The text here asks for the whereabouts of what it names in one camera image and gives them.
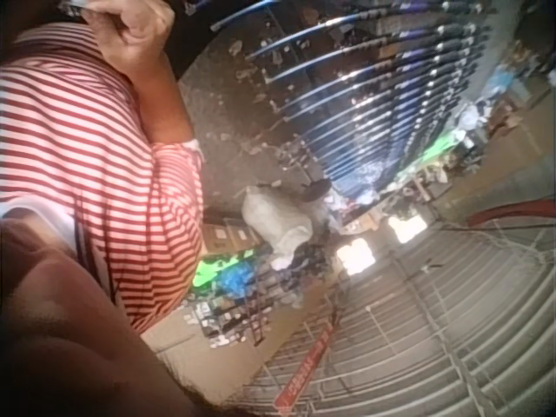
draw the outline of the window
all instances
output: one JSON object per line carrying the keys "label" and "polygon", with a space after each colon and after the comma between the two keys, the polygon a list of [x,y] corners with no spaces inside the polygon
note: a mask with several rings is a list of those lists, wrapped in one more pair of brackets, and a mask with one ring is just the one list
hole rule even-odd
{"label": "window", "polygon": [[394,229],[396,236],[398,236],[398,241],[402,244],[408,243],[419,233],[427,230],[427,223],[420,215],[406,221],[400,220],[397,217],[390,217],[388,224]]}
{"label": "window", "polygon": [[376,260],[365,239],[356,239],[351,245],[336,252],[348,275],[356,275],[373,265]]}

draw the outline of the red sign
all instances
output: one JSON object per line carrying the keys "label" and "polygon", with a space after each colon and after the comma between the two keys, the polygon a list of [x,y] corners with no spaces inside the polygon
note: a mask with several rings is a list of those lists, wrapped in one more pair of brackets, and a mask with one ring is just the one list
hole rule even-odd
{"label": "red sign", "polygon": [[307,356],[305,356],[305,359],[297,368],[292,379],[289,380],[280,395],[276,397],[274,406],[281,415],[288,416],[291,414],[295,403],[299,400],[299,397],[303,394],[303,391],[305,391],[305,388],[311,381],[313,372],[319,367],[322,356],[324,356],[330,343],[330,337],[334,332],[334,321],[333,319],[332,322],[327,323],[321,336],[311,347],[311,350],[309,350]]}

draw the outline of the fingers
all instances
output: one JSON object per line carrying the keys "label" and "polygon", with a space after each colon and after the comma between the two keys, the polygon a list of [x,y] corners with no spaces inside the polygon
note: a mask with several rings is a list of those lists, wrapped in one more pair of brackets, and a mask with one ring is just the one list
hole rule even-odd
{"label": "fingers", "polygon": [[84,9],[82,17],[95,33],[100,50],[110,50],[122,44],[122,39],[109,15]]}
{"label": "fingers", "polygon": [[120,16],[132,38],[169,33],[174,23],[174,11],[163,0],[88,0],[87,8]]}

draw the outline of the striped shirt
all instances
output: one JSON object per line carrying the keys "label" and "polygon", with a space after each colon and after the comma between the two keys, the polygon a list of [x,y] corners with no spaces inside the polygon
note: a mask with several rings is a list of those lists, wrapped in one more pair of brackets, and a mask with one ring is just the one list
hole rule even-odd
{"label": "striped shirt", "polygon": [[30,30],[0,68],[0,204],[36,195],[77,219],[137,332],[193,280],[200,167],[196,142],[149,144],[133,89],[86,25]]}

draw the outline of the person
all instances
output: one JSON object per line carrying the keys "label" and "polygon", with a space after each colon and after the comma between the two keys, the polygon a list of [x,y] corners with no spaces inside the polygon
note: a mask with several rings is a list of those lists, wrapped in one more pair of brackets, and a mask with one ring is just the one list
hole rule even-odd
{"label": "person", "polygon": [[162,0],[87,8],[89,25],[29,30],[3,62],[0,215],[31,207],[59,228],[82,225],[112,298],[142,333],[193,280],[202,157],[162,52],[172,9]]}
{"label": "person", "polygon": [[89,0],[83,18],[2,45],[2,415],[252,415],[183,386],[140,337],[201,245],[202,156],[162,53],[172,11]]}

